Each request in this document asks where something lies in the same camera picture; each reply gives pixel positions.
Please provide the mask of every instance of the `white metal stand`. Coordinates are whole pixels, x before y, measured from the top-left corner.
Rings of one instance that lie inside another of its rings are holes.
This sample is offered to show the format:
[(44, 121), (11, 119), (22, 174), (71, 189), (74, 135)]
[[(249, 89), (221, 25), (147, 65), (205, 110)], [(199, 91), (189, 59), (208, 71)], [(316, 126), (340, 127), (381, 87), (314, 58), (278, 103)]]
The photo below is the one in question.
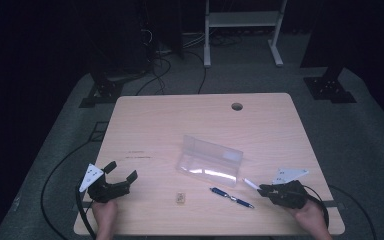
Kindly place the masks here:
[(279, 37), (280, 27), (285, 14), (286, 3), (282, 0), (279, 11), (265, 12), (210, 12), (210, 0), (206, 2), (205, 8), (205, 44), (204, 44), (204, 66), (211, 67), (210, 55), (210, 28), (212, 27), (257, 27), (274, 26), (274, 36), (268, 40), (270, 50), (273, 54), (276, 66), (283, 66), (282, 58), (277, 50), (276, 44)]

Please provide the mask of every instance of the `wooden table top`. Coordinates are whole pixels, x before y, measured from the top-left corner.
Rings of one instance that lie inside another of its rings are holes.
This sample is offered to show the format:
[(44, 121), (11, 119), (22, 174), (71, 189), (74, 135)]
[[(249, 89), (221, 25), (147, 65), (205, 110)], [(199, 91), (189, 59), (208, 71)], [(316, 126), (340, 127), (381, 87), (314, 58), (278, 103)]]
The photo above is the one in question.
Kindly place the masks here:
[[(117, 234), (140, 236), (301, 235), (281, 207), (238, 180), (235, 187), (176, 169), (184, 135), (243, 152), (238, 179), (271, 184), (279, 168), (307, 169), (300, 177), (324, 201), (333, 200), (292, 99), (285, 93), (127, 96), (118, 99), (95, 165), (116, 161), (108, 183), (137, 170), (130, 194), (117, 199)], [(218, 187), (254, 209), (224, 199)], [(178, 193), (185, 202), (177, 203)], [(84, 201), (90, 201), (88, 194)], [(328, 208), (329, 231), (345, 231), (338, 209)], [(96, 229), (92, 211), (88, 219)], [(74, 231), (87, 235), (80, 217)]]

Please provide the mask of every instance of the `hand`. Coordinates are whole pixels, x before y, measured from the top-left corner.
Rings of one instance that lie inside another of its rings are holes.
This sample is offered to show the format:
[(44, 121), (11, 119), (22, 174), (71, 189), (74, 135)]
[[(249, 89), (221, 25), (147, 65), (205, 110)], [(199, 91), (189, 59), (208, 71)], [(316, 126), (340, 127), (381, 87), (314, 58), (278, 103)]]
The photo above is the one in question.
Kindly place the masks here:
[(96, 240), (111, 240), (115, 233), (118, 205), (115, 199), (107, 203), (94, 202), (92, 204), (93, 215), (98, 224)]
[(315, 239), (332, 239), (323, 218), (323, 211), (317, 203), (307, 200), (304, 207), (301, 209), (285, 208), (285, 210), (289, 212), (299, 225)]

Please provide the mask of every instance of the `open transparent case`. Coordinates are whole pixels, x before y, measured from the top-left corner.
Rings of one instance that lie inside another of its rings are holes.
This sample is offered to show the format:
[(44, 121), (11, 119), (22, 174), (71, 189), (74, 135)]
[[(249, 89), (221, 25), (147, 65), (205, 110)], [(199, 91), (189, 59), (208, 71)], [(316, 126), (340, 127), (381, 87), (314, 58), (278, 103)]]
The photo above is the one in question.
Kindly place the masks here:
[(235, 187), (243, 152), (185, 135), (177, 169), (198, 179)]

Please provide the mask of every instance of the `small square object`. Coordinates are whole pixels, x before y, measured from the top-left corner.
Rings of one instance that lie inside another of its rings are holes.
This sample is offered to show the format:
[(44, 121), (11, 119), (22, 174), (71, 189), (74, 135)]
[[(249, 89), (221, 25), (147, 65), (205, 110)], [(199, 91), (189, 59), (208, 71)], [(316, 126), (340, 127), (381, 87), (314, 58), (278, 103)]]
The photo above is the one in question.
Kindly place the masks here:
[(178, 192), (176, 195), (176, 202), (177, 203), (185, 203), (186, 201), (186, 194), (182, 192)]

